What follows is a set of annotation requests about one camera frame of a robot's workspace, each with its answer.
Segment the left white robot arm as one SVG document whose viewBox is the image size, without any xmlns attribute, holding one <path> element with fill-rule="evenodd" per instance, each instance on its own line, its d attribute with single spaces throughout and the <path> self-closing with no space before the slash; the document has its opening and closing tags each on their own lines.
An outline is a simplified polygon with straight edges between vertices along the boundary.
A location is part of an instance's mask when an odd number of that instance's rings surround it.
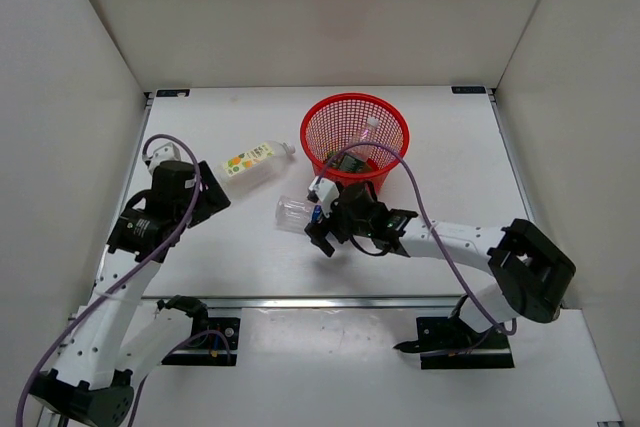
<svg viewBox="0 0 640 427">
<path fill-rule="evenodd" d="M 161 302 L 158 316 L 131 340 L 125 335 L 181 233 L 230 204 L 206 162 L 158 163 L 150 188 L 127 201 L 107 241 L 108 253 L 133 255 L 134 267 L 105 264 L 90 305 L 77 313 L 59 357 L 38 370 L 30 395 L 87 426 L 121 425 L 136 390 L 174 347 L 198 347 L 208 339 L 206 305 L 181 295 Z"/>
</svg>

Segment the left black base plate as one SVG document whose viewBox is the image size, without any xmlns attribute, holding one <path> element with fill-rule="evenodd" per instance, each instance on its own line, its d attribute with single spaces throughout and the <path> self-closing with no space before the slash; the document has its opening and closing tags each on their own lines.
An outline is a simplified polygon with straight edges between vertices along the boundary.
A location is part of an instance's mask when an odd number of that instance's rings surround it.
<svg viewBox="0 0 640 427">
<path fill-rule="evenodd" d="M 237 351 L 241 318 L 214 315 L 201 300 L 174 296 L 156 302 L 160 312 L 177 310 L 191 320 L 187 342 L 169 353 L 162 361 L 165 366 L 233 367 Z"/>
</svg>

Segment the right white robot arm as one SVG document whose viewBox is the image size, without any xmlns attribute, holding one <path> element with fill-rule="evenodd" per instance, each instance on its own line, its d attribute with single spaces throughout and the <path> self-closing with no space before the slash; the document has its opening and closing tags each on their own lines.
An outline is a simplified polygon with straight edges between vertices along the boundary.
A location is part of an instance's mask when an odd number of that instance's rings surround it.
<svg viewBox="0 0 640 427">
<path fill-rule="evenodd" d="M 478 291 L 461 285 L 464 296 L 449 322 L 450 337 L 460 346 L 470 347 L 485 331 L 519 317 L 555 321 L 576 273 L 568 256 L 525 219 L 498 228 L 428 221 L 415 211 L 388 208 L 369 182 L 342 186 L 314 179 L 308 198 L 319 212 L 305 232 L 326 256 L 334 253 L 331 238 L 354 247 L 367 239 L 377 257 L 438 259 L 452 263 L 456 278 L 462 267 L 491 276 L 493 284 Z"/>
</svg>

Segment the white juice bottle fruit label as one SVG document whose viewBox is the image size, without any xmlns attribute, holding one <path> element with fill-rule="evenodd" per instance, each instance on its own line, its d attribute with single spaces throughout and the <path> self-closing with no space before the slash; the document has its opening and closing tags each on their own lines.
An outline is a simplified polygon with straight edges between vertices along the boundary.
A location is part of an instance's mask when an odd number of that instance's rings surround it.
<svg viewBox="0 0 640 427">
<path fill-rule="evenodd" d="M 280 176 L 294 160 L 292 143 L 264 141 L 215 166 L 216 178 L 233 188 L 253 188 Z"/>
</svg>

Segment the aluminium table rail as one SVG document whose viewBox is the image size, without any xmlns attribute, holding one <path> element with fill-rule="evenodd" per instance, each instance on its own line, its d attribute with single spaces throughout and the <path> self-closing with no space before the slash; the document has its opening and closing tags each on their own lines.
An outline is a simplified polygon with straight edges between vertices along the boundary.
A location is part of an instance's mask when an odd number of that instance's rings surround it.
<svg viewBox="0 0 640 427">
<path fill-rule="evenodd" d="M 214 309 L 447 309 L 457 303 L 458 296 L 198 296 L 198 299 Z"/>
</svg>

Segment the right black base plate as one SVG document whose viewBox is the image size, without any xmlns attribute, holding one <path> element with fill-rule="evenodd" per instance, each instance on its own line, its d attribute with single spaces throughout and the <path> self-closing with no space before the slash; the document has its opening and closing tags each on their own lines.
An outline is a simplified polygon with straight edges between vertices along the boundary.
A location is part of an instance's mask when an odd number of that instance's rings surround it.
<svg viewBox="0 0 640 427">
<path fill-rule="evenodd" d="M 475 332 L 460 317 L 467 295 L 448 317 L 417 317 L 415 340 L 402 341 L 393 349 L 418 354 L 422 370 L 511 369 L 515 367 L 507 336 L 490 326 Z"/>
</svg>

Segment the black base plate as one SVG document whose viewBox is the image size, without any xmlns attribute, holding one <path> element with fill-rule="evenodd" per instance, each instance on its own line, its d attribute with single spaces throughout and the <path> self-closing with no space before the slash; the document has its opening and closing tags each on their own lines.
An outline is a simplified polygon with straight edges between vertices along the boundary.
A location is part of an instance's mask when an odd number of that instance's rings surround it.
<svg viewBox="0 0 640 427">
<path fill-rule="evenodd" d="M 393 349 L 418 354 L 422 370 L 511 369 L 515 367 L 507 336 L 490 326 L 475 332 L 460 317 L 467 295 L 448 317 L 417 317 L 415 340 L 402 341 Z"/>
<path fill-rule="evenodd" d="M 169 353 L 162 361 L 165 366 L 233 367 L 237 351 L 241 318 L 214 315 L 201 300 L 174 296 L 156 302 L 160 312 L 177 310 L 191 320 L 187 342 Z"/>
</svg>

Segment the clear bottle green label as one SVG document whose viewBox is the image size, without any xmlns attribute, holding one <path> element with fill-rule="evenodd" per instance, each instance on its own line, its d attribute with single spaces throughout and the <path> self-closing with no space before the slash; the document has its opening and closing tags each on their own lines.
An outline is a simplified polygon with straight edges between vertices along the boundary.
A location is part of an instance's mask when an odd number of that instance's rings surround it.
<svg viewBox="0 0 640 427">
<path fill-rule="evenodd" d="M 379 120 L 375 117 L 369 117 L 356 131 L 348 142 L 348 145 L 352 145 L 352 148 L 344 152 L 339 171 L 363 174 L 371 170 L 369 159 L 373 153 L 374 146 L 365 144 L 365 142 L 375 142 L 377 140 L 378 127 Z"/>
</svg>

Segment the red plastic mesh basket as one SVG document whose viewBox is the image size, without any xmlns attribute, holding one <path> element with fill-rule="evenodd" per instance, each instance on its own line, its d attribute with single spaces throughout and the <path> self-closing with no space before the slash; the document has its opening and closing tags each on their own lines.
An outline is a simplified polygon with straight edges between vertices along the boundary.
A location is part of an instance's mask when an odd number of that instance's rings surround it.
<svg viewBox="0 0 640 427">
<path fill-rule="evenodd" d="M 395 155 L 409 147 L 408 124 L 389 102 L 364 93 L 342 93 L 316 103 L 300 126 L 300 142 L 313 172 L 344 186 L 370 181 L 379 192 Z"/>
</svg>

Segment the clear bottle blue label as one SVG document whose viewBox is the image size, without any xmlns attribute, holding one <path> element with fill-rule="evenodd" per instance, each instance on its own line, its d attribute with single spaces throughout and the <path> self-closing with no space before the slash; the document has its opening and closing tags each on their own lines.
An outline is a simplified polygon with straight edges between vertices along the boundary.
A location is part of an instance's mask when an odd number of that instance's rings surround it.
<svg viewBox="0 0 640 427">
<path fill-rule="evenodd" d="M 276 204 L 275 225 L 279 230 L 303 234 L 307 225 L 320 213 L 321 207 L 306 199 L 281 196 Z"/>
</svg>

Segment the green plastic bottle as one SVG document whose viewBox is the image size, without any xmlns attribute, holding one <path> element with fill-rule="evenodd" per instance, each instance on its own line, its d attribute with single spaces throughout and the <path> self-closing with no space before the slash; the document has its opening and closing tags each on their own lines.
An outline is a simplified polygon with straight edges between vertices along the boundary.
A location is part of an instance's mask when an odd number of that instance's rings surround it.
<svg viewBox="0 0 640 427">
<path fill-rule="evenodd" d="M 326 156 L 324 164 L 328 165 L 332 169 L 339 170 L 343 158 L 344 153 L 339 153 L 338 151 L 330 151 Z"/>
</svg>

